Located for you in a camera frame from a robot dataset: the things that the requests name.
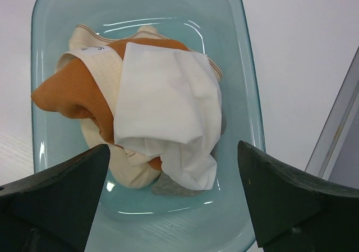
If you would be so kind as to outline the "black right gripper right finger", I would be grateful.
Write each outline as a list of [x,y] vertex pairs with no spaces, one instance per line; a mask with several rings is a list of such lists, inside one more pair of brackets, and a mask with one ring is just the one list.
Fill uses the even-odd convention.
[[244,141],[238,167],[258,247],[358,251],[358,189],[308,174]]

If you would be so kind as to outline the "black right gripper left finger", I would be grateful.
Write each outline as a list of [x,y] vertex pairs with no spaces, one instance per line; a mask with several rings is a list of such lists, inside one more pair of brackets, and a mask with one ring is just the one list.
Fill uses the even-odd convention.
[[1,186],[1,251],[84,251],[107,176],[105,144]]

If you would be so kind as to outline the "beige underwear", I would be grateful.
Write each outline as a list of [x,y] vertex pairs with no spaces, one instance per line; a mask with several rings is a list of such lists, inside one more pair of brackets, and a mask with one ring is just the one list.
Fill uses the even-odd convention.
[[[57,63],[57,72],[74,58],[83,61],[114,116],[121,79],[122,57],[115,57],[112,51],[99,54],[95,58],[85,57],[81,53],[84,48],[107,48],[113,42],[112,39],[96,34],[86,25],[78,24],[68,43],[70,50],[63,54]],[[120,146],[106,143],[101,139],[98,128],[91,119],[79,120],[82,134],[89,147],[94,147],[97,144],[108,144],[111,153],[109,169],[121,185],[130,189],[140,189],[148,186],[162,174],[160,167],[153,168],[150,165],[150,162],[158,163],[158,158],[147,157]]]

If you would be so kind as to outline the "brown underwear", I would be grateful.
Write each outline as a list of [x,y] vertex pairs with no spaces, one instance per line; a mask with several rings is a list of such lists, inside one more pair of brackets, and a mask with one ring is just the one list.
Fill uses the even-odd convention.
[[113,114],[89,70],[79,58],[43,82],[31,98],[44,111],[71,119],[91,119],[106,143],[114,143]]

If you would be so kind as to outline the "white underwear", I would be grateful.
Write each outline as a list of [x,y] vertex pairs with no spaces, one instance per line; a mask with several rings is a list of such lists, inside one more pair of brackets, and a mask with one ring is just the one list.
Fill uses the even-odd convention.
[[114,142],[149,157],[190,190],[210,190],[217,172],[222,95],[206,55],[126,45]]

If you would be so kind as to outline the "blue plastic tub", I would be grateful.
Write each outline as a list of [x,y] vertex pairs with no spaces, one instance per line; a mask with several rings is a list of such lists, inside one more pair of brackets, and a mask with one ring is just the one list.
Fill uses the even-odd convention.
[[237,145],[264,149],[256,72],[242,0],[37,0],[31,27],[31,86],[54,73],[77,24],[120,39],[151,25],[207,54],[221,69],[227,126],[215,150],[214,187],[183,198],[127,189],[108,175],[86,251],[246,251],[255,241],[238,170]]

